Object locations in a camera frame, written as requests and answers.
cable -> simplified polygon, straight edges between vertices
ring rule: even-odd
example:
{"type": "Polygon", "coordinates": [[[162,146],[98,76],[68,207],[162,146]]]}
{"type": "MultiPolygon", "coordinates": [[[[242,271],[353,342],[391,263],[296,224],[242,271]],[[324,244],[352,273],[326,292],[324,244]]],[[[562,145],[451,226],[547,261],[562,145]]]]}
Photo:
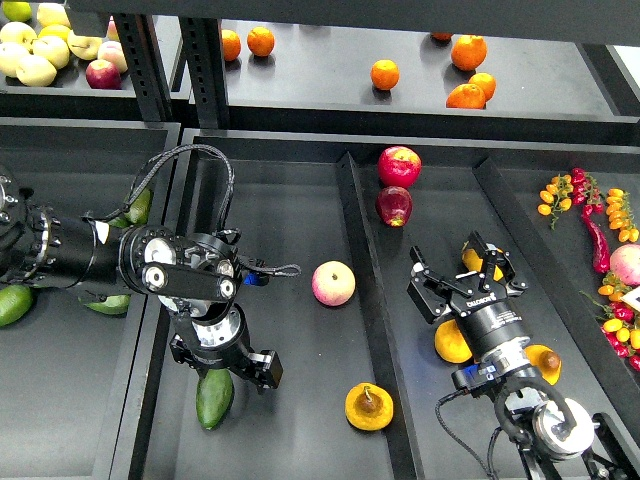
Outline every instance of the cable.
{"type": "Polygon", "coordinates": [[[498,439],[498,435],[500,435],[501,431],[502,427],[496,427],[496,429],[493,431],[493,434],[491,435],[491,439],[489,440],[489,448],[487,449],[487,467],[491,472],[491,478],[493,480],[499,480],[496,469],[493,466],[493,449],[496,446],[496,440],[498,439]]]}
{"type": "MultiPolygon", "coordinates": [[[[119,217],[123,213],[128,212],[133,202],[136,201],[136,199],[140,196],[142,191],[147,187],[147,185],[149,185],[153,177],[156,176],[156,174],[158,173],[158,170],[160,170],[160,168],[162,168],[162,166],[165,163],[167,163],[168,160],[171,160],[172,158],[177,157],[179,154],[183,152],[188,152],[192,150],[197,150],[199,152],[206,153],[207,155],[213,158],[222,160],[227,168],[227,173],[228,173],[227,190],[222,199],[222,204],[220,205],[220,211],[218,212],[218,217],[216,220],[216,227],[214,232],[214,235],[217,236],[218,232],[224,230],[224,224],[227,221],[227,215],[229,213],[229,207],[231,206],[231,199],[233,197],[233,184],[235,182],[235,173],[233,171],[233,167],[231,166],[231,163],[229,163],[229,160],[227,159],[225,154],[222,153],[217,148],[212,147],[210,145],[199,145],[199,144],[180,145],[178,147],[174,147],[170,150],[167,150],[166,152],[162,152],[150,158],[149,160],[147,160],[144,163],[144,165],[140,168],[138,173],[136,174],[136,177],[134,178],[133,183],[131,184],[129,195],[127,199],[124,201],[124,203],[122,204],[122,207],[114,210],[109,215],[106,215],[105,217],[100,218],[98,220],[101,220],[103,222],[108,222],[119,217]],[[138,183],[138,180],[140,179],[140,177],[142,177],[142,175],[149,168],[149,166],[151,166],[151,169],[140,181],[140,183],[138,183]]],[[[87,218],[92,218],[90,213],[87,213],[85,216],[87,218]]]]}
{"type": "Polygon", "coordinates": [[[447,432],[447,434],[451,438],[453,438],[458,445],[460,445],[462,448],[464,448],[473,458],[475,458],[476,462],[478,462],[480,464],[480,466],[482,467],[482,470],[484,470],[484,473],[487,475],[487,477],[489,477],[492,480],[497,480],[497,477],[494,477],[493,472],[482,461],[482,459],[480,458],[480,455],[478,455],[469,445],[464,443],[455,433],[453,433],[451,431],[451,429],[444,423],[444,420],[442,419],[442,415],[440,414],[440,407],[442,407],[442,405],[444,405],[445,403],[450,402],[451,400],[453,400],[455,398],[458,398],[461,395],[466,395],[467,393],[468,392],[466,392],[465,390],[457,390],[457,391],[455,391],[453,393],[450,393],[449,395],[446,395],[446,396],[442,397],[440,400],[438,400],[436,402],[436,418],[438,419],[438,422],[440,423],[440,426],[442,427],[442,429],[445,432],[447,432]]]}

cherry tomato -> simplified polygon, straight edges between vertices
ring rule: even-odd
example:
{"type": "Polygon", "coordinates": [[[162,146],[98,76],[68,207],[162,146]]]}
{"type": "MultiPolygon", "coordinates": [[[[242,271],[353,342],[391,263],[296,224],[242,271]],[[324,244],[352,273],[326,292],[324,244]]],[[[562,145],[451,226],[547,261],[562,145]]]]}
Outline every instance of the cherry tomato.
{"type": "Polygon", "coordinates": [[[618,345],[613,347],[613,349],[616,351],[616,355],[620,358],[627,358],[629,356],[629,349],[624,345],[618,345]]]}
{"type": "Polygon", "coordinates": [[[538,213],[540,215],[549,215],[551,213],[551,207],[546,203],[538,205],[538,213]]]}
{"type": "Polygon", "coordinates": [[[587,197],[585,197],[582,193],[578,193],[573,196],[573,200],[571,201],[571,203],[573,203],[574,205],[580,205],[584,203],[586,200],[587,200],[587,197]]]}
{"type": "Polygon", "coordinates": [[[546,190],[542,190],[540,192],[540,198],[542,199],[543,202],[545,203],[553,203],[553,195],[551,195],[549,192],[547,192],[546,190]]]}
{"type": "Polygon", "coordinates": [[[624,191],[620,190],[619,188],[612,188],[609,190],[609,196],[622,198],[624,196],[624,191]]]}
{"type": "Polygon", "coordinates": [[[622,328],[622,320],[620,320],[619,318],[612,318],[604,322],[602,324],[602,328],[604,328],[604,330],[608,333],[617,332],[622,328]]]}
{"type": "Polygon", "coordinates": [[[621,207],[622,205],[620,205],[619,203],[612,203],[607,207],[607,211],[605,213],[607,215],[611,215],[613,212],[620,210],[621,207]]]}
{"type": "Polygon", "coordinates": [[[613,285],[603,285],[598,289],[598,293],[600,295],[604,295],[605,297],[608,297],[614,291],[615,291],[615,289],[613,288],[613,285]]]}
{"type": "Polygon", "coordinates": [[[637,370],[640,372],[640,357],[638,355],[634,355],[633,357],[630,357],[629,365],[631,365],[631,367],[634,370],[637,370]]]}

robotic arm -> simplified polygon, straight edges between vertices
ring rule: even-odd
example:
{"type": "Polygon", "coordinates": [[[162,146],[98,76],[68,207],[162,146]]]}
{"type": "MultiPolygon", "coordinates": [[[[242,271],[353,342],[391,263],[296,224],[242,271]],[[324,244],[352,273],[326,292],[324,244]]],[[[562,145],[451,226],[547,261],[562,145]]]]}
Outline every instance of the robotic arm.
{"type": "MultiPolygon", "coordinates": [[[[278,354],[251,348],[245,315],[234,299],[243,283],[265,285],[270,276],[299,274],[299,267],[267,268],[261,260],[239,255],[239,233],[223,229],[233,192],[231,165],[213,147],[178,149],[150,160],[152,172],[135,191],[139,194],[162,163],[180,151],[221,158],[230,181],[214,234],[183,237],[164,226],[120,229],[90,217],[63,218],[31,204],[31,192],[20,189],[0,165],[0,282],[69,289],[86,303],[132,292],[157,295],[175,327],[170,343],[175,361],[201,376],[228,368],[259,391],[277,388],[282,376],[278,354]]],[[[135,194],[109,217],[134,200],[135,194]]]]}
{"type": "MultiPolygon", "coordinates": [[[[516,278],[509,253],[485,243],[475,231],[469,235],[466,248],[475,250],[483,260],[482,269],[454,279],[433,272],[418,247],[410,252],[414,265],[407,291],[411,299],[429,324],[453,316],[474,357],[472,365],[453,372],[456,392],[438,403],[440,422],[439,407],[447,401],[469,393],[474,398],[487,395],[500,424],[496,432],[504,431],[516,444],[527,478],[560,478],[553,463],[578,456],[582,456],[591,478],[606,478],[602,476],[605,474],[638,478],[628,459],[619,454],[622,449],[613,435],[606,435],[607,444],[602,443],[615,461],[592,451],[595,434],[602,439],[602,431],[609,431],[606,418],[600,415],[595,422],[580,404],[565,399],[546,382],[529,362],[524,347],[530,336],[510,303],[528,285],[516,278]],[[500,281],[494,280],[497,267],[504,275],[500,281]]],[[[490,478],[497,478],[491,464],[486,467],[480,463],[490,478]]]]}

yellow apple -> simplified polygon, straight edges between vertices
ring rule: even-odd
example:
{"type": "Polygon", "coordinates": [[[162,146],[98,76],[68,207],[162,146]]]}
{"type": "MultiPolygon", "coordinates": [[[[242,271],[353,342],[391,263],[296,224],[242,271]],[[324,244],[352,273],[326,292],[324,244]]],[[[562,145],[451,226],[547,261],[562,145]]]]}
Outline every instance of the yellow apple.
{"type": "Polygon", "coordinates": [[[18,80],[29,87],[47,87],[56,78],[56,67],[40,55],[27,55],[18,62],[18,80]]]}

black shelf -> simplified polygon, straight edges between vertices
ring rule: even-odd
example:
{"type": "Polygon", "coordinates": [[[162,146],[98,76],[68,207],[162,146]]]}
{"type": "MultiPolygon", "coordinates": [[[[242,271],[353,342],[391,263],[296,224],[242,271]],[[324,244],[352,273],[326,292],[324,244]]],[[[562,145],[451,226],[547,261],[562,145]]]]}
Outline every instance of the black shelf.
{"type": "MultiPolygon", "coordinates": [[[[106,214],[177,139],[175,124],[4,118],[0,162],[60,217],[106,214]]],[[[162,220],[170,173],[155,184],[151,221],[162,220]]],[[[0,332],[0,478],[108,478],[119,436],[135,428],[120,422],[147,299],[134,295],[126,315],[108,317],[69,292],[36,296],[0,332]]]]}
{"type": "MultiPolygon", "coordinates": [[[[454,389],[450,374],[456,366],[436,355],[432,347],[435,327],[424,322],[406,294],[411,269],[410,246],[419,245],[434,270],[455,275],[463,268],[460,249],[473,228],[486,240],[508,249],[515,268],[531,285],[515,301],[516,307],[523,314],[533,341],[546,344],[562,355],[560,391],[590,413],[606,412],[618,426],[626,425],[631,434],[623,428],[624,439],[632,446],[633,461],[640,464],[635,417],[629,416],[631,409],[637,411],[637,399],[629,399],[624,392],[611,390],[609,384],[599,381],[598,369],[591,363],[593,358],[585,354],[581,340],[575,338],[576,333],[565,326],[564,312],[546,290],[548,279],[538,274],[539,259],[520,250],[518,239],[512,237],[507,228],[509,224],[503,224],[500,212],[496,212],[483,193],[473,171],[487,156],[508,156],[511,163],[518,163],[520,158],[524,162],[544,162],[557,156],[581,155],[581,151],[594,156],[597,155],[594,151],[607,150],[609,154],[617,151],[620,159],[632,162],[632,155],[627,154],[633,149],[585,146],[572,150],[553,145],[532,147],[418,139],[404,142],[421,155],[425,165],[420,180],[410,189],[414,198],[413,216],[403,229],[396,230],[380,222],[373,204],[380,188],[375,169],[377,156],[384,147],[398,140],[185,132],[186,143],[214,145],[233,159],[237,167],[236,197],[229,225],[243,229],[241,250],[262,255],[271,262],[298,262],[305,273],[302,278],[273,281],[264,289],[241,291],[239,303],[247,312],[253,343],[258,348],[267,345],[276,348],[285,373],[280,388],[263,397],[236,382],[239,392],[236,405],[217,430],[205,432],[195,418],[196,375],[184,366],[175,365],[168,352],[164,353],[158,385],[149,386],[157,388],[154,420],[141,424],[138,431],[139,436],[150,439],[144,478],[186,478],[194,469],[200,474],[224,472],[225,478],[251,477],[258,471],[287,478],[313,478],[316,473],[323,478],[344,478],[345,472],[355,465],[363,468],[358,460],[360,455],[374,462],[369,465],[375,466],[375,471],[367,471],[367,475],[405,478],[390,468],[391,458],[387,454],[380,454],[379,449],[384,450],[384,439],[353,436],[343,417],[342,401],[348,384],[370,380],[371,375],[377,378],[384,369],[380,368],[381,364],[390,369],[399,387],[397,400],[402,407],[403,431],[409,442],[408,458],[415,476],[483,478],[480,467],[453,443],[436,421],[435,402],[454,389]],[[353,169],[346,168],[351,165],[349,157],[344,156],[346,151],[355,159],[353,169]],[[338,185],[342,185],[340,188],[354,185],[364,209],[353,203],[353,197],[344,193],[340,196],[338,185]],[[349,220],[360,216],[361,220],[345,222],[341,215],[349,220]],[[359,232],[356,243],[351,240],[354,231],[359,232]],[[362,266],[359,262],[365,254],[369,256],[365,270],[371,276],[364,275],[359,280],[357,300],[337,310],[318,305],[309,287],[315,266],[330,258],[351,260],[354,266],[362,266]],[[372,305],[378,309],[379,316],[368,323],[363,312],[370,312],[367,308],[372,305]],[[371,348],[368,329],[372,324],[385,332],[382,338],[391,352],[390,362],[387,357],[379,357],[384,349],[371,348]],[[359,375],[369,377],[358,379],[359,375]],[[318,384],[323,385],[327,395],[309,396],[307,389],[318,384]],[[629,403],[629,408],[622,407],[623,402],[629,403]],[[309,408],[316,412],[314,418],[308,417],[309,408]],[[267,443],[261,442],[267,437],[267,443]],[[237,448],[239,444],[244,445],[242,452],[237,448]],[[314,458],[330,457],[330,463],[319,465],[309,460],[306,455],[312,449],[314,458]]],[[[179,206],[174,198],[167,218],[180,218],[188,231],[207,231],[212,212],[216,211],[217,177],[210,166],[202,166],[187,175],[184,169],[187,165],[193,168],[193,160],[182,161],[185,165],[177,171],[174,193],[181,196],[179,185],[186,185],[186,201],[179,206]]],[[[602,366],[608,367],[611,367],[609,363],[602,366]]],[[[443,415],[454,431],[478,451],[485,451],[497,425],[486,398],[465,397],[444,407],[443,415]]],[[[383,434],[389,450],[397,439],[396,434],[397,431],[383,434]]],[[[144,457],[144,452],[136,456],[140,457],[144,457]]],[[[523,478],[516,450],[504,438],[498,442],[496,464],[502,477],[523,478]]],[[[133,471],[142,475],[142,468],[137,465],[133,471]]],[[[584,475],[579,459],[563,462],[559,469],[567,476],[584,475]]]]}
{"type": "MultiPolygon", "coordinates": [[[[94,12],[91,0],[69,0],[72,9],[94,12]]],[[[633,32],[640,23],[640,7],[631,0],[585,0],[531,3],[526,0],[496,4],[491,1],[463,5],[436,0],[330,1],[247,0],[240,3],[205,0],[175,3],[170,0],[106,0],[102,11],[175,15],[195,18],[230,18],[281,23],[365,27],[385,30],[477,32],[513,38],[539,38],[613,45],[640,45],[633,32]]]]}

